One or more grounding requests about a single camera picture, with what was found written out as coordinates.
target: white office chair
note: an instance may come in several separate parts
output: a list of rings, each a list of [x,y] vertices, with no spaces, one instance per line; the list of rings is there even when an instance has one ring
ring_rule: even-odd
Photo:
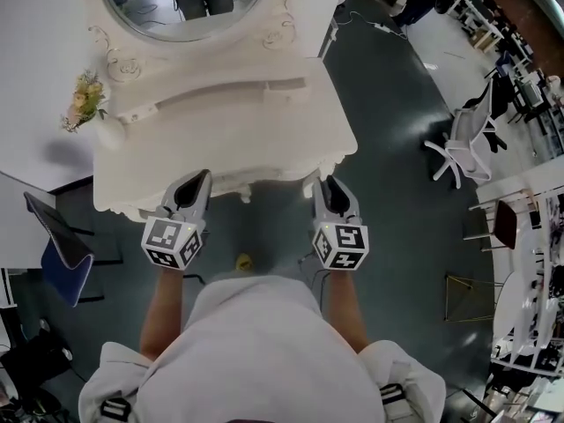
[[[461,187],[459,167],[466,177],[476,182],[488,182],[492,179],[489,167],[492,151],[484,136],[484,132],[496,131],[495,122],[491,117],[492,90],[493,83],[490,81],[486,95],[479,104],[473,108],[455,110],[450,138],[443,134],[447,139],[444,149],[425,141],[426,147],[437,151],[445,159],[444,164],[433,175],[434,181],[439,180],[449,167],[455,175],[456,189]]]

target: jeans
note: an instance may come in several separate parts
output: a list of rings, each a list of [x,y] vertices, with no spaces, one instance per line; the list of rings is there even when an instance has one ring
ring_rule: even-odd
[[[420,21],[433,8],[436,0],[407,0],[402,12],[393,17],[398,27],[412,25]]]
[[[176,0],[176,2],[186,20],[206,17],[206,7],[210,16],[232,12],[234,9],[233,0]]]

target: dark floor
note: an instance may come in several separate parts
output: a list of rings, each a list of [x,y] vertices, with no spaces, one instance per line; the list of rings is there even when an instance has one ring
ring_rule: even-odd
[[[348,10],[368,20],[390,22],[374,0],[349,0]],[[347,21],[348,15],[340,17]],[[490,322],[445,323],[444,275],[491,279],[491,256],[476,241],[462,241],[466,209],[475,186],[464,182],[453,190],[446,174],[429,180],[440,166],[432,152],[420,149],[422,139],[436,137],[450,114],[423,64],[408,41],[376,31],[360,20],[343,26],[331,47],[327,67],[359,142],[359,151],[338,167],[336,175],[356,194],[370,230],[371,252],[356,273],[360,304],[372,339],[391,339],[449,385],[445,421],[467,416],[470,403],[457,388],[483,391],[489,364]],[[208,216],[211,236],[190,272],[210,278],[232,269],[239,252],[249,252],[267,271],[292,266],[310,251],[310,202],[299,183],[259,183],[252,203],[235,195],[214,198]],[[137,348],[145,311],[155,281],[154,269],[139,247],[143,226],[92,207],[92,190],[63,195],[57,207],[73,226],[92,228],[111,245],[117,240],[124,266],[97,267],[85,291],[104,293],[101,302],[68,308],[44,286],[40,274],[13,279],[13,292],[26,331],[35,333],[37,319],[47,316],[74,352],[73,366],[83,376],[97,366],[102,343],[113,340]],[[106,258],[115,256],[111,249]],[[315,265],[306,265],[308,275]],[[185,283],[188,307],[200,290]],[[315,284],[319,294],[319,283]],[[457,312],[480,313],[455,293]],[[76,412],[82,382],[72,373],[50,381],[48,389]]]

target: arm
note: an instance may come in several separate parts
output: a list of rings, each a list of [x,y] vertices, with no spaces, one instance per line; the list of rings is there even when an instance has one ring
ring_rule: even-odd
[[[160,271],[139,343],[147,359],[157,359],[181,334],[182,276],[181,271]]]
[[[370,343],[353,276],[349,271],[332,271],[329,281],[329,323],[356,353],[360,353]]]

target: ornate mirror frame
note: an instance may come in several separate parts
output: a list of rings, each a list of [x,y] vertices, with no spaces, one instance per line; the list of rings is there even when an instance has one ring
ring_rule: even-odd
[[[129,26],[109,0],[85,0],[88,30],[101,48],[99,63],[106,65],[114,85],[129,83],[168,68],[229,56],[243,62],[255,57],[268,61],[274,52],[293,53],[297,30],[294,9],[298,0],[256,0],[230,27],[198,41],[161,41]]]

